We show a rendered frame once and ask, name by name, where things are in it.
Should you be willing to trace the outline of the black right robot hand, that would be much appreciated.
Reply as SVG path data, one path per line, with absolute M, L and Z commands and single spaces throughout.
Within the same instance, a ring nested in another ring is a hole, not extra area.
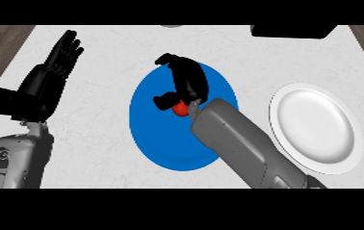
M 209 84 L 200 63 L 190 58 L 165 53 L 156 60 L 156 64 L 168 64 L 172 71 L 175 91 L 155 97 L 155 103 L 162 111 L 184 102 L 190 105 L 196 100 L 202 103 L 208 100 Z

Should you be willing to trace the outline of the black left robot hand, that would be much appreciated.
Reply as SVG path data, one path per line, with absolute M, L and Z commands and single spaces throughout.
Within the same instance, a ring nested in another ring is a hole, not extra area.
M 67 30 L 51 55 L 29 72 L 18 90 L 0 88 L 0 115 L 13 120 L 45 122 L 55 113 L 67 78 L 73 72 L 85 48 L 78 32 Z

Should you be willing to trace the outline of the red tomato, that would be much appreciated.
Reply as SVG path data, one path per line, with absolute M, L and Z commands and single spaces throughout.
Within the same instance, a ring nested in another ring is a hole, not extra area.
M 186 117 L 190 115 L 189 113 L 189 105 L 184 102 L 180 102 L 174 107 L 172 107 L 172 111 L 174 113 L 181 116 Z

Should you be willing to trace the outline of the blue plate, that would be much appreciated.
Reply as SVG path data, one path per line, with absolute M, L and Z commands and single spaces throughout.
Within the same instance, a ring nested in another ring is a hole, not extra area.
M 168 65 L 161 65 L 141 81 L 129 104 L 129 129 L 146 157 L 162 167 L 190 171 L 211 165 L 220 156 L 192 132 L 192 118 L 172 109 L 162 111 L 155 97 L 175 91 Z

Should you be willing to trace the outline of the white plate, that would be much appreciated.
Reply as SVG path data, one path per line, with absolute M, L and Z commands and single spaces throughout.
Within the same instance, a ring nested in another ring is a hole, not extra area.
M 325 88 L 295 83 L 274 94 L 270 122 L 295 161 L 323 174 L 344 174 L 364 157 L 364 134 L 343 99 Z

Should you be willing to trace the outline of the black appliance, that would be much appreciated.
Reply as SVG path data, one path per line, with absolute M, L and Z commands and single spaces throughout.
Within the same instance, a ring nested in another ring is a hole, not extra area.
M 251 33 L 263 38 L 323 39 L 335 29 L 337 25 L 252 25 Z

